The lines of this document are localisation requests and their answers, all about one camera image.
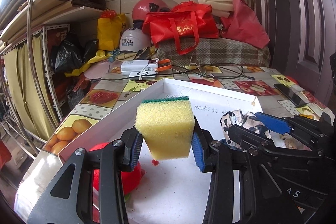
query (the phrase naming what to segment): red plastic bag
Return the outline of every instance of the red plastic bag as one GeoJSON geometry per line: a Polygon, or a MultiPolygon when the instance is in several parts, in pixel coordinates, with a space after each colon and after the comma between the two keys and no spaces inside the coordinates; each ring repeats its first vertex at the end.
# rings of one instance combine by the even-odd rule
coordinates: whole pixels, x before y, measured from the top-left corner
{"type": "Polygon", "coordinates": [[[224,30],[220,31],[219,35],[257,48],[264,48],[269,42],[269,37],[254,11],[244,0],[233,0],[232,3],[235,11],[228,18],[220,18],[224,30]]]}
{"type": "Polygon", "coordinates": [[[178,54],[187,54],[197,47],[200,37],[218,38],[218,29],[211,11],[210,5],[184,2],[176,5],[171,12],[148,13],[142,31],[151,36],[155,45],[174,38],[178,54]],[[195,37],[195,44],[181,50],[180,37],[188,36],[195,37]]]}
{"type": "Polygon", "coordinates": [[[100,18],[110,18],[113,19],[115,16],[117,15],[117,12],[114,10],[110,10],[110,9],[105,9],[102,13],[100,18]]]}
{"type": "Polygon", "coordinates": [[[10,161],[12,158],[11,152],[0,140],[0,170],[5,165],[6,162],[10,161]]]}

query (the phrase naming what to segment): charging cable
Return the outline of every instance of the charging cable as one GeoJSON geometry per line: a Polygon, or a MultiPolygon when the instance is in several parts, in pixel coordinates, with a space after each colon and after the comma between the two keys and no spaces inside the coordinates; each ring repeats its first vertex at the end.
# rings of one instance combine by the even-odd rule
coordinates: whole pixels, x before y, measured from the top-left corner
{"type": "MultiPolygon", "coordinates": [[[[159,62],[159,59],[155,59],[156,62],[154,64],[157,64],[159,62]]],[[[151,65],[153,63],[149,63],[147,65],[145,65],[145,67],[142,69],[142,71],[140,72],[140,75],[139,75],[139,80],[142,80],[142,73],[144,72],[145,68],[147,68],[149,65],[151,65]]]]}

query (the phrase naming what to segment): yellow curtain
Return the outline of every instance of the yellow curtain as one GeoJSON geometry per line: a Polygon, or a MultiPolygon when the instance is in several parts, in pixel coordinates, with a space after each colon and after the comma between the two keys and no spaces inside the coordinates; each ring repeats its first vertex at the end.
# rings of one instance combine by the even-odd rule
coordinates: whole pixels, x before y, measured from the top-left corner
{"type": "Polygon", "coordinates": [[[21,75],[23,70],[19,68],[23,67],[23,58],[18,58],[19,50],[17,48],[11,50],[9,53],[4,55],[4,61],[6,66],[6,75],[8,80],[9,91],[16,107],[16,111],[20,116],[20,119],[25,128],[27,128],[32,133],[36,134],[36,129],[33,124],[32,118],[28,111],[28,107],[24,101],[23,89],[22,89],[22,79],[21,75]]]}
{"type": "MultiPolygon", "coordinates": [[[[58,119],[48,99],[46,83],[44,80],[42,35],[33,37],[32,44],[35,66],[42,94],[55,124],[58,124],[58,119]]],[[[53,128],[45,114],[35,88],[26,43],[23,47],[14,49],[5,55],[5,66],[9,90],[11,91],[14,104],[23,125],[40,138],[48,140],[53,134],[53,128]]]]}

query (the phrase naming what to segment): metal screw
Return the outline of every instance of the metal screw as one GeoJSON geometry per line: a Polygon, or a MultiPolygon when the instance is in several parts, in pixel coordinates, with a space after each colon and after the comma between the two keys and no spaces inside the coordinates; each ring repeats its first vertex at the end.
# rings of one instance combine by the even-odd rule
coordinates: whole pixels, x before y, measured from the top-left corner
{"type": "Polygon", "coordinates": [[[221,146],[221,142],[215,140],[215,141],[211,142],[211,145],[214,146],[214,147],[218,147],[218,146],[221,146]]]}
{"type": "Polygon", "coordinates": [[[113,146],[121,146],[123,144],[123,141],[122,140],[115,140],[113,141],[113,146]]]}
{"type": "Polygon", "coordinates": [[[76,151],[75,151],[75,154],[77,156],[80,156],[80,155],[84,154],[84,152],[85,152],[84,148],[77,148],[76,151]]]}
{"type": "Polygon", "coordinates": [[[250,153],[251,156],[256,156],[258,154],[258,151],[255,150],[254,148],[250,148],[249,153],[250,153]]]}

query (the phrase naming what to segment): black phone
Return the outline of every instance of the black phone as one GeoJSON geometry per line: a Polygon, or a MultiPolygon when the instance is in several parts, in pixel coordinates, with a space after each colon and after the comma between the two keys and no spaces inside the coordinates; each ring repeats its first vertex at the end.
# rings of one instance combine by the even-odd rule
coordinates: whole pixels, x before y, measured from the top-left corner
{"type": "Polygon", "coordinates": [[[289,100],[291,100],[292,103],[297,107],[303,107],[307,104],[298,95],[296,95],[294,91],[292,91],[289,87],[285,86],[284,84],[274,84],[274,87],[277,90],[280,90],[280,92],[283,95],[285,95],[289,100]]]}

